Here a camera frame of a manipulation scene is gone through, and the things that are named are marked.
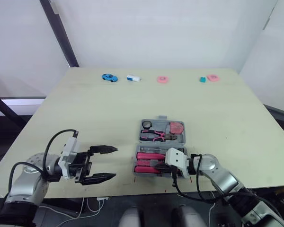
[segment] blue toy car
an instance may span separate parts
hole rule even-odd
[[[106,73],[102,75],[102,79],[109,80],[111,82],[116,82],[118,80],[118,77],[113,76],[112,74]]]

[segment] white cable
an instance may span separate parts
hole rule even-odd
[[[91,212],[98,212],[99,209],[100,209],[100,203],[99,203],[99,209],[98,209],[98,210],[92,210],[92,209],[89,207],[89,199],[88,199],[88,198],[86,199],[86,204],[87,204],[88,209],[89,209]]]
[[[209,209],[209,215],[208,215],[209,227],[210,227],[210,213],[212,212],[212,209],[214,208],[215,205],[216,205],[216,203],[214,203],[214,204],[212,205],[212,207],[210,207],[210,209]]]
[[[62,213],[62,212],[57,211],[57,210],[55,210],[55,209],[53,209],[53,208],[51,208],[51,207],[40,206],[39,208],[46,208],[46,209],[52,210],[52,211],[55,212],[55,213],[62,214],[62,215],[67,216],[67,217],[69,217],[69,218],[74,218],[74,217],[72,217],[71,215]]]
[[[82,212],[82,208],[83,208],[83,202],[84,202],[84,198],[83,198],[83,200],[82,200],[82,205],[81,205],[80,213],[79,213],[79,215],[78,215],[76,218],[71,218],[71,219],[68,219],[68,220],[66,220],[66,221],[64,221],[64,222],[61,222],[61,223],[58,224],[56,227],[62,226],[64,223],[69,222],[69,221],[71,221],[71,220],[82,219],[82,218],[90,218],[90,217],[96,216],[98,213],[100,213],[100,210],[102,209],[102,207],[103,207],[103,205],[104,205],[104,200],[103,200],[102,205],[101,205],[100,201],[98,201],[98,202],[99,202],[99,210],[97,211],[96,214],[89,215],[89,216],[85,216],[85,217],[80,217],[81,212]]]

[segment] gray toolbox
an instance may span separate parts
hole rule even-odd
[[[166,116],[158,119],[143,119],[140,125],[139,145],[137,146],[133,164],[136,176],[171,177],[166,171],[155,168],[164,165],[165,154],[169,148],[176,148],[187,155],[185,144],[185,127],[183,122],[168,121]]]

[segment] white wall panel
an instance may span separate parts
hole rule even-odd
[[[284,110],[284,0],[279,0],[241,76],[262,103]]]
[[[0,97],[46,96],[68,69],[38,0],[0,0]]]
[[[55,0],[80,66],[240,71],[276,0]]]

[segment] small teal cube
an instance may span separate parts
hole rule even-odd
[[[200,82],[201,82],[201,83],[205,83],[205,82],[206,82],[206,77],[201,77],[201,78],[200,78]]]

